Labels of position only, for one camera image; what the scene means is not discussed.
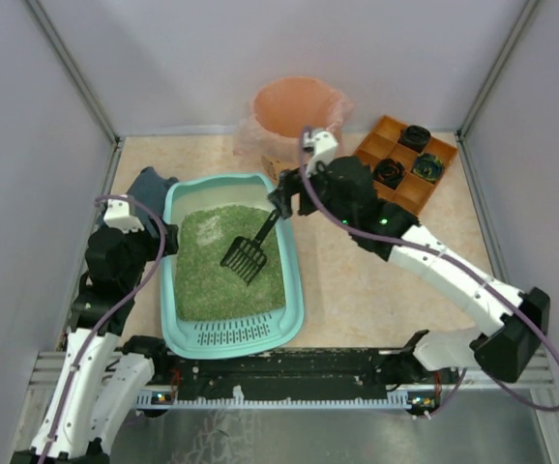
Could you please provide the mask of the black slotted litter scoop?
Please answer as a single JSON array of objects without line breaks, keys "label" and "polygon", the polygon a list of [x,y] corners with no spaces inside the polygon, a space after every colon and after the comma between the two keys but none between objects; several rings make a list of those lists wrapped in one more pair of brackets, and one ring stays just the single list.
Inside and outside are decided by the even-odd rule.
[{"label": "black slotted litter scoop", "polygon": [[279,219],[279,212],[273,211],[252,239],[237,236],[221,259],[221,266],[250,285],[267,264],[268,257],[262,244]]}]

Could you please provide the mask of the teal plastic litter box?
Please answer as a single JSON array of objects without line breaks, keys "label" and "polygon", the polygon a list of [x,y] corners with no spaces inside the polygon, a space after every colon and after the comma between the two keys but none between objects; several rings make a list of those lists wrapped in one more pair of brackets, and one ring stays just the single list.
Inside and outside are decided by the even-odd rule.
[{"label": "teal plastic litter box", "polygon": [[[197,211],[242,205],[273,212],[267,195],[275,188],[262,173],[223,174],[174,184],[164,199],[162,218],[179,227]],[[217,321],[188,321],[177,315],[174,270],[176,255],[161,262],[162,336],[175,354],[194,360],[244,357],[277,348],[290,341],[305,318],[304,297],[294,235],[288,220],[280,219],[276,232],[285,305],[247,317]]]}]

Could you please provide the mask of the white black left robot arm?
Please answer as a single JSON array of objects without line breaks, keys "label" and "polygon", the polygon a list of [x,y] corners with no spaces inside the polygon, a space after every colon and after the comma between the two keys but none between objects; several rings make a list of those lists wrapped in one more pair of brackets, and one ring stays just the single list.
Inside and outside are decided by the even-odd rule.
[{"label": "white black left robot arm", "polygon": [[41,427],[14,463],[106,463],[139,391],[166,367],[167,347],[136,335],[110,359],[148,274],[178,251],[178,228],[158,218],[124,232],[100,226],[88,239],[87,271],[72,307],[66,356]]}]

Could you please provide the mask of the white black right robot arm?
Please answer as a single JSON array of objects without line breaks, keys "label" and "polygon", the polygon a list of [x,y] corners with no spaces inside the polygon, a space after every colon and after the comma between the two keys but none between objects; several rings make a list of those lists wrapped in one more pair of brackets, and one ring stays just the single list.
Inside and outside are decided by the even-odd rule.
[{"label": "white black right robot arm", "polygon": [[408,350],[427,371],[478,367],[506,383],[518,380],[541,342],[549,296],[539,288],[523,292],[471,265],[436,239],[410,212],[380,198],[367,165],[356,157],[319,164],[305,185],[297,169],[281,173],[270,202],[283,218],[326,209],[356,244],[413,273],[448,298],[474,325],[452,332],[421,331]]}]

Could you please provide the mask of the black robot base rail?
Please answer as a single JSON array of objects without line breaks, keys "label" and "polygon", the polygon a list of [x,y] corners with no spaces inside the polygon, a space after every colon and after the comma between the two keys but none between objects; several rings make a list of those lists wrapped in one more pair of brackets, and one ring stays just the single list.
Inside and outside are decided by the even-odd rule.
[{"label": "black robot base rail", "polygon": [[[454,368],[428,372],[402,349],[303,348],[276,349],[257,355],[226,360],[195,361],[172,355],[165,369],[143,389],[185,392],[212,398],[227,395],[241,386],[256,398],[284,393],[304,397],[332,396],[335,392],[366,392],[398,389],[434,392],[443,400],[443,391],[453,387],[460,375]],[[434,410],[404,411],[425,416]],[[158,417],[168,411],[141,411]]]}]

